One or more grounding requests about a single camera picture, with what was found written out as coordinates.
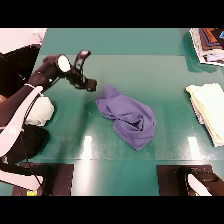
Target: table surface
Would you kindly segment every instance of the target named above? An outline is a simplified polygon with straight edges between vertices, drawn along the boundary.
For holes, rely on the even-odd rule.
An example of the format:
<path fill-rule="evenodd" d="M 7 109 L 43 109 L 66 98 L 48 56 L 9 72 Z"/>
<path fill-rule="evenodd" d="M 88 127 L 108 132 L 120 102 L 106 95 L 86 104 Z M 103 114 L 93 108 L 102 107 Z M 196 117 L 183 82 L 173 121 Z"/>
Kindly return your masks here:
<path fill-rule="evenodd" d="M 45 127 L 51 138 L 31 161 L 74 163 L 72 195 L 158 195 L 158 164 L 211 164 L 224 178 L 224 147 L 213 147 L 185 91 L 214 82 L 224 88 L 224 70 L 199 63 L 188 30 L 49 28 L 34 69 L 46 55 L 63 53 L 72 62 L 88 49 L 85 74 L 98 86 L 89 93 L 60 80 L 45 92 L 56 107 Z M 95 100 L 104 84 L 154 110 L 156 134 L 142 150 L 127 145 L 99 113 Z M 0 184 L 1 195 L 11 191 Z"/>

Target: robotic arm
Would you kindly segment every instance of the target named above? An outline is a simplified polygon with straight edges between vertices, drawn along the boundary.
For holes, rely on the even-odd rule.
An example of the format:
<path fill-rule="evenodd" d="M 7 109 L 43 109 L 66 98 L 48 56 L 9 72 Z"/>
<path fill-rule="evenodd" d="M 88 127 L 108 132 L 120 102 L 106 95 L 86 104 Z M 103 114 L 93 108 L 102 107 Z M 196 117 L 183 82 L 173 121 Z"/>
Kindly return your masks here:
<path fill-rule="evenodd" d="M 86 78 L 83 72 L 84 62 L 90 54 L 90 51 L 81 51 L 74 65 L 65 55 L 46 57 L 24 87 L 0 104 L 0 158 L 10 151 L 23 134 L 24 119 L 32 103 L 58 79 L 68 79 L 77 89 L 90 92 L 96 90 L 96 80 Z M 28 190 L 37 190 L 44 182 L 44 175 L 34 176 L 29 169 L 0 162 L 0 180 Z"/>

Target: white circular joint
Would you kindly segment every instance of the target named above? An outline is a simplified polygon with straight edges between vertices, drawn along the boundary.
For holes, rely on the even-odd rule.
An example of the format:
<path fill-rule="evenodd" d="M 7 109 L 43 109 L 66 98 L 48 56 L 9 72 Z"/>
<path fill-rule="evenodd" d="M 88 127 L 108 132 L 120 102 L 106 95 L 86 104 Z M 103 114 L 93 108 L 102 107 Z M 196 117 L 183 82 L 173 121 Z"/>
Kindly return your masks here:
<path fill-rule="evenodd" d="M 70 62 L 68 58 L 65 55 L 61 55 L 58 58 L 58 67 L 63 71 L 63 72 L 68 72 L 71 69 Z"/>

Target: stack of books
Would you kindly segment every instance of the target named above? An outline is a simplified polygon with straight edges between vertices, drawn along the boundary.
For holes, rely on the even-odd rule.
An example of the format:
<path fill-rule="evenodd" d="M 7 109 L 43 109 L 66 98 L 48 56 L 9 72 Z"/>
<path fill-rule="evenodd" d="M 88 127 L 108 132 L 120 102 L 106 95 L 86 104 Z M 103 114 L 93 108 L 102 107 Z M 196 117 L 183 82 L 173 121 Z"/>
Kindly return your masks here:
<path fill-rule="evenodd" d="M 190 34 L 200 63 L 224 66 L 222 28 L 191 28 Z"/>

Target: brown mat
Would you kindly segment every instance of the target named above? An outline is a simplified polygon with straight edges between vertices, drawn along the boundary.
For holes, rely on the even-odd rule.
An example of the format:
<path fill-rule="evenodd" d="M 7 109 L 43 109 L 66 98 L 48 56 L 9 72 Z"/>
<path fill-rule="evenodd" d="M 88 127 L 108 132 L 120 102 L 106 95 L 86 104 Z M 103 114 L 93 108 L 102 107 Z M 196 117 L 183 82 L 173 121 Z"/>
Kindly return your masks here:
<path fill-rule="evenodd" d="M 157 175 L 160 196 L 180 196 L 176 172 L 180 167 L 187 166 L 213 172 L 211 165 L 158 165 Z"/>
<path fill-rule="evenodd" d="M 50 167 L 53 172 L 48 177 L 47 182 L 52 184 L 52 196 L 71 196 L 74 164 L 54 164 L 54 163 L 31 163 L 31 167 Z M 28 164 L 23 162 L 20 166 L 28 168 Z M 14 186 L 12 196 L 27 196 L 27 189 Z M 37 196 L 42 195 L 42 189 L 37 190 Z"/>

